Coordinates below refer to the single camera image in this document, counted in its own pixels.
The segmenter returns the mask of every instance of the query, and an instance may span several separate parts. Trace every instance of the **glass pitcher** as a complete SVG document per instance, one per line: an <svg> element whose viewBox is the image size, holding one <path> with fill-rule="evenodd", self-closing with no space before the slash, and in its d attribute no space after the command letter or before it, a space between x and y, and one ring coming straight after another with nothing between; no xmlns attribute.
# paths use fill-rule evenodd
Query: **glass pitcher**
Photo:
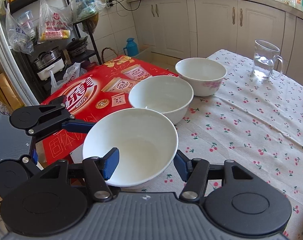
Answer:
<svg viewBox="0 0 303 240"><path fill-rule="evenodd" d="M262 40L255 40L255 55L253 73L262 79L278 79L283 74L284 63L283 58L279 55L280 49L275 45ZM281 71L278 76L273 75L275 62L279 60L281 63Z"/></svg>

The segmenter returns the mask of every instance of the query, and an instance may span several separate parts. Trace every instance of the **woven basket handle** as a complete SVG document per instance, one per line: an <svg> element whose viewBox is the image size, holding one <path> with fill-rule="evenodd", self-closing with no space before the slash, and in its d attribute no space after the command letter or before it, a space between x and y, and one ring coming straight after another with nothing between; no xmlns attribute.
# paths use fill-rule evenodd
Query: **woven basket handle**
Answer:
<svg viewBox="0 0 303 240"><path fill-rule="evenodd" d="M117 55L117 57L119 56L118 52L116 52L114 49L109 48L109 47L106 47L106 48L104 48L104 49L101 51L101 61L102 61L103 64L105 63L104 51L105 51L106 49L112 50L112 51Z"/></svg>

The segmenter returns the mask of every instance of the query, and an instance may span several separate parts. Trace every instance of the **glass handle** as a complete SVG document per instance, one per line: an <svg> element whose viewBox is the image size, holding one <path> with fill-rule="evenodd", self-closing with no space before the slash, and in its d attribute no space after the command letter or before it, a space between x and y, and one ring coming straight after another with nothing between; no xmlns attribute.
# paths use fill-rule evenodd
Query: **glass handle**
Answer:
<svg viewBox="0 0 303 240"><path fill-rule="evenodd" d="M281 56L279 56L279 55L274 56L274 65L275 65L276 60L279 60L280 63L281 63L281 70L280 70L279 75L276 76L276 77L271 73L270 76L271 76L272 79L278 79L278 78L280 78L281 75L283 74L283 71L284 71L284 62L283 62L283 58L282 58Z"/></svg>
<svg viewBox="0 0 303 240"><path fill-rule="evenodd" d="M151 13L152 13L153 17L155 17L153 5L151 5Z"/></svg>
<svg viewBox="0 0 303 240"><path fill-rule="evenodd" d="M240 9L240 26L243 26L243 9Z"/></svg>
<svg viewBox="0 0 303 240"><path fill-rule="evenodd" d="M232 8L232 24L235 24L235 7Z"/></svg>

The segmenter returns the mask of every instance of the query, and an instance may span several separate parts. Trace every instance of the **table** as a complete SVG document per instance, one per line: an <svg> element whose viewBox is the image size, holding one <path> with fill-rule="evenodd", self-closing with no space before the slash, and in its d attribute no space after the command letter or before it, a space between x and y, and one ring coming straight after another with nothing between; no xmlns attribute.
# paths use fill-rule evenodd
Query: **table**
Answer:
<svg viewBox="0 0 303 240"><path fill-rule="evenodd" d="M303 87L284 75L260 80L251 73L251 59L227 50L209 59L223 64L228 74L215 95L193 99L176 126L178 148L190 159L236 160L282 191L293 208L284 235L303 239ZM206 194L220 185L209 181ZM183 187L172 163L137 191L179 195Z"/></svg>

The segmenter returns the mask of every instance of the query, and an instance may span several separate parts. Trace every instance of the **electrical cord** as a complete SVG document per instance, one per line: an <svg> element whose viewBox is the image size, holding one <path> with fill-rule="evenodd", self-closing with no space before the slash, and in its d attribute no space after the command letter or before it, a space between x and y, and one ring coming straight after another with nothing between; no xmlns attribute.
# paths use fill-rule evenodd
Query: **electrical cord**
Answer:
<svg viewBox="0 0 303 240"><path fill-rule="evenodd" d="M119 14L119 11L117 10L117 4L116 4L116 12L117 12L117 14L120 16L120 17L126 17L128 14L126 14L126 15L120 15Z"/></svg>
<svg viewBox="0 0 303 240"><path fill-rule="evenodd" d="M129 9L125 8L125 7L121 4L121 2L123 2L123 1L125 1L125 0L121 0L121 1L111 0L111 1L115 1L115 2L116 2L116 3L113 3L113 5L116 4L116 6L117 6L117 4L119 3L126 11L130 11L130 12L137 10L137 9L139 8L140 4L141 4L141 0L139 0L138 7L137 7L136 9L134 9L134 10L129 10Z"/></svg>

